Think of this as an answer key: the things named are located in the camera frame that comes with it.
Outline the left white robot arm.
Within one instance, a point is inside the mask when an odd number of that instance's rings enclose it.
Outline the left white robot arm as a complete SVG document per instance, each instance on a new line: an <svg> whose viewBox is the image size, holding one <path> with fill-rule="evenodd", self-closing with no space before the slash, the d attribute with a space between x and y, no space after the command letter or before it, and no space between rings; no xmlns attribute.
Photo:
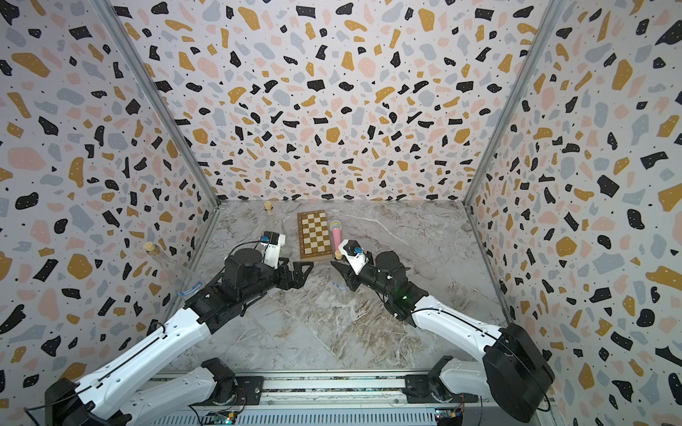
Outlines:
<svg viewBox="0 0 682 426"><path fill-rule="evenodd" d="M218 358L144 390L150 378L223 326L246 314L271 289L300 289L314 265L267 258L255 248L229 255L223 269L170 319L133 348L77 380L62 378L44 393L47 425L140 425L203 402L246 405L234 371Z"/></svg>

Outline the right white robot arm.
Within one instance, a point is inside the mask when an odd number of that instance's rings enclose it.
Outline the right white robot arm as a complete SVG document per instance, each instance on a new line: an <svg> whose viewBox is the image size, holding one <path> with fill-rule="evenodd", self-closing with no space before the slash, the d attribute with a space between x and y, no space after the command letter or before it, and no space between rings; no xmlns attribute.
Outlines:
<svg viewBox="0 0 682 426"><path fill-rule="evenodd" d="M479 363L478 369L468 370L443 357L427 381L427 391L435 399L446 402L461 393L492 398L507 415L525 424L548 401L555 374L521 326L488 324L448 307L408 279L393 251L374 260L357 253L330 264L351 291L362 286L375 291L394 319L439 335Z"/></svg>

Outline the glass bottle blue label back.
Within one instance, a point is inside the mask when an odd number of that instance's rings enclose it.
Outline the glass bottle blue label back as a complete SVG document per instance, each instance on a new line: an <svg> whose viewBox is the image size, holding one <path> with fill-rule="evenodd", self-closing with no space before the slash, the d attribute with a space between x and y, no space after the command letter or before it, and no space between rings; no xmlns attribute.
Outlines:
<svg viewBox="0 0 682 426"><path fill-rule="evenodd" d="M265 231L283 235L284 228L281 210L273 202L266 202L264 209L266 211Z"/></svg>

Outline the glass bottle blue label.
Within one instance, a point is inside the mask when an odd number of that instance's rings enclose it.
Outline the glass bottle blue label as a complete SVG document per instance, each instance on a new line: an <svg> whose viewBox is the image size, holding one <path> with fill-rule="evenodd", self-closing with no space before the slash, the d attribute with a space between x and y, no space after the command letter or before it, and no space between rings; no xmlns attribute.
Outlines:
<svg viewBox="0 0 682 426"><path fill-rule="evenodd" d="M265 231L283 235L284 228L281 210L273 202L266 202L264 209L266 211Z"/></svg>
<svg viewBox="0 0 682 426"><path fill-rule="evenodd" d="M207 280L182 264L174 261L162 251L161 247L152 241L144 243L143 248L147 255L152 257L160 266L163 276L172 286L179 301L184 305L192 296L195 296L207 285Z"/></svg>

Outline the glass bottle blue label left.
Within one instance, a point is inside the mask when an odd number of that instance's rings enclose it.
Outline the glass bottle blue label left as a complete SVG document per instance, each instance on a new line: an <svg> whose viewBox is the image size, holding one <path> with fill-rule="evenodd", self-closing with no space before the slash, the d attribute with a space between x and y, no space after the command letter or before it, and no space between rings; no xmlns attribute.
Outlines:
<svg viewBox="0 0 682 426"><path fill-rule="evenodd" d="M207 280L182 264L174 261L162 251L161 247L152 241L144 243L143 248L147 255L152 257L160 266L163 276L172 286L179 301L184 305L192 296L195 296L207 285Z"/></svg>

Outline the wooden chessboard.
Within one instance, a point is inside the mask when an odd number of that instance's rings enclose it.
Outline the wooden chessboard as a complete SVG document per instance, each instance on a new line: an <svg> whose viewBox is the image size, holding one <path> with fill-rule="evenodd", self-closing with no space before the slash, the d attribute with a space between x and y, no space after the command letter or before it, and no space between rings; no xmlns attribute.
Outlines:
<svg viewBox="0 0 682 426"><path fill-rule="evenodd" d="M310 262L331 260L334 250L326 211L298 213L297 222L301 260Z"/></svg>

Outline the pink toy microphone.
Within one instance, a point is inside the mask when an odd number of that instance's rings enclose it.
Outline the pink toy microphone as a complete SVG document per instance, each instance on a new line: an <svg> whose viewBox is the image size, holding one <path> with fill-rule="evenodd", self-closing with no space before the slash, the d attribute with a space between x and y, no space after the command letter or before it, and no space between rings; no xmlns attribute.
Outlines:
<svg viewBox="0 0 682 426"><path fill-rule="evenodd" d="M333 250L338 251L339 245L343 241L343 225L339 220L334 219L329 223L329 230L332 237Z"/></svg>

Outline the left metal corner post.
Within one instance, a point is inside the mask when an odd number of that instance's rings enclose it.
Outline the left metal corner post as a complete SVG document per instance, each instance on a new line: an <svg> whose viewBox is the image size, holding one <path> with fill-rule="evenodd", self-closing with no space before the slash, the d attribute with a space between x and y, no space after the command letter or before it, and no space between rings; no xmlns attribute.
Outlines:
<svg viewBox="0 0 682 426"><path fill-rule="evenodd" d="M125 32L124 25L117 18L113 5L111 5L110 1L92 1L91 4L104 28L106 28L107 32L111 35L118 50L128 63L132 74L139 83L140 89L147 97L161 124L163 124L163 127L170 133L174 144L183 155L186 166L195 177L197 186L201 189L205 198L211 204L211 207L214 209L218 208L220 200L217 195L213 193L209 180L204 175L191 147L186 143L182 131L179 129L171 112L168 110L159 90L156 89L155 82L148 74L142 58L140 58L140 55Z"/></svg>

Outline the metal corner post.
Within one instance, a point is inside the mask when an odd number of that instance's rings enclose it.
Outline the metal corner post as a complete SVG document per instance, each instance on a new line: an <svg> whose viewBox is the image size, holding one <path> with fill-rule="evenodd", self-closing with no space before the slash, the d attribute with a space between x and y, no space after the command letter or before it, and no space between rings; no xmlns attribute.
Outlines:
<svg viewBox="0 0 682 426"><path fill-rule="evenodd" d="M148 74L142 58L140 58L140 55L125 32L124 25L117 18L113 5L111 5L110 1L92 1L91 4L104 28L106 28L107 32L111 35L118 50L128 63L132 74L139 83L140 89L147 97L161 124L163 124L163 127L170 133L174 144L183 155L186 166L195 177L197 186L201 189L205 198L211 204L211 207L214 209L218 208L220 200L217 195L213 193L209 180L204 175L191 147L186 143L182 131L179 129L171 112L168 110L159 90L156 89L155 82Z"/></svg>
<svg viewBox="0 0 682 426"><path fill-rule="evenodd" d="M510 96L504 103L500 118L492 133L491 140L488 144L488 147L481 156L479 167L474 173L472 183L470 184L465 195L463 206L466 208L473 204L477 191L483 185L483 181L486 176L486 170L488 166L493 163L493 156L503 141L504 135L508 130L515 110L524 96L527 85L529 84L532 74L536 69L538 60L543 53L543 49L545 49L545 44L550 36L550 32L554 28L565 5L566 1L564 0L552 0L547 5L545 13L543 14L543 18L539 23L537 34L535 35L532 44L529 46L529 53L522 64L520 73L518 74L518 77L513 85Z"/></svg>

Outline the right metal corner post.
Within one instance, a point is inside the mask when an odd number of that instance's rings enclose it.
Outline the right metal corner post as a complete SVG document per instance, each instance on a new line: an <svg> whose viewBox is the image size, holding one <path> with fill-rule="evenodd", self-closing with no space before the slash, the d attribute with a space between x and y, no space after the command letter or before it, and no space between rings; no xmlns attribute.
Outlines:
<svg viewBox="0 0 682 426"><path fill-rule="evenodd" d="M529 84L532 74L536 69L538 60L543 53L543 49L545 49L545 44L550 36L550 32L554 28L565 5L566 1L564 0L552 0L547 5L545 13L543 14L543 18L539 23L537 34L535 35L532 44L529 46L529 53L522 64L520 73L518 74L518 77L513 85L510 96L504 103L500 118L492 133L491 140L488 144L488 147L481 156L479 167L474 173L472 183L470 184L465 195L463 206L466 208L473 204L477 191L483 185L483 181L486 176L486 170L488 166L493 163L493 156L503 141L504 135L508 130L515 110L524 96L527 85Z"/></svg>

